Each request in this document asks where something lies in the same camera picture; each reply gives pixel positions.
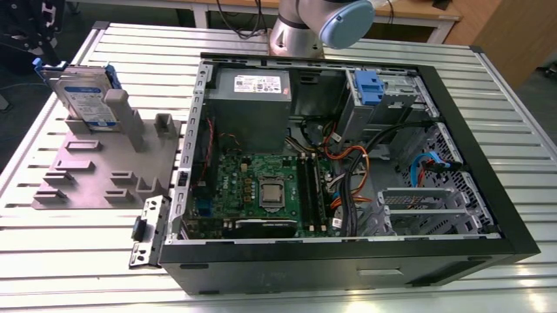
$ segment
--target open computer tower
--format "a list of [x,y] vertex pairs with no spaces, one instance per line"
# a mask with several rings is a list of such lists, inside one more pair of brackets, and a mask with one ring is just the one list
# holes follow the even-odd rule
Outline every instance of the open computer tower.
[[131,268],[190,294],[435,286],[539,253],[433,67],[202,55]]

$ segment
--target blue cable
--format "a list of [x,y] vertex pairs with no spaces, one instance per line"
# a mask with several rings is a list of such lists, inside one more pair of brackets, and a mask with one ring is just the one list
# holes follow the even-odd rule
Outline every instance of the blue cable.
[[436,161],[436,163],[445,165],[447,168],[451,168],[451,166],[452,166],[448,162],[441,160],[436,151],[429,151],[429,152],[421,153],[416,157],[416,159],[415,159],[415,161],[412,162],[412,165],[410,165],[410,184],[412,184],[413,187],[419,186],[417,170],[419,170],[420,160],[425,157],[432,158],[433,161]]

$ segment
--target wooden table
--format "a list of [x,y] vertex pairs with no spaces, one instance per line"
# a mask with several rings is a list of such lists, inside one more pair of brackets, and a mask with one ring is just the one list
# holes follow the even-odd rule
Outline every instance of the wooden table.
[[[173,0],[178,3],[191,2],[183,0]],[[432,6],[432,0],[392,0],[394,7],[393,24],[415,25],[433,27],[435,30],[428,39],[431,44],[443,44],[445,38],[452,31],[453,25],[461,20],[461,13],[453,5],[447,10],[440,10]],[[261,0],[265,14],[280,13],[281,0]],[[254,0],[221,0],[222,8],[228,12],[257,13]],[[209,11],[218,10],[215,0],[195,0],[193,5],[197,27],[207,28]],[[376,9],[374,23],[388,23],[392,8],[389,4]]]

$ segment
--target metal work surface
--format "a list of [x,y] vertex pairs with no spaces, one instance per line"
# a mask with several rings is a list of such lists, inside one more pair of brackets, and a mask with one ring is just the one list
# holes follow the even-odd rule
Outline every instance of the metal work surface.
[[[199,53],[266,54],[265,38],[230,31],[113,24],[93,30],[75,61],[117,68],[145,119],[185,121]],[[0,308],[83,306],[161,312],[547,312],[557,305],[556,147],[489,61],[468,47],[365,40],[332,59],[433,65],[473,130],[541,254],[435,288],[191,297],[165,270],[130,271],[131,227],[142,209],[31,208],[63,143],[67,110],[51,97],[0,176]]]

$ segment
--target motherboard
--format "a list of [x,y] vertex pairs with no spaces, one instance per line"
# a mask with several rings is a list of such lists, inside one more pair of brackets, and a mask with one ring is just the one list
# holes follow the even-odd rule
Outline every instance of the motherboard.
[[324,178],[317,156],[222,155],[217,194],[197,198],[186,228],[191,239],[329,237]]

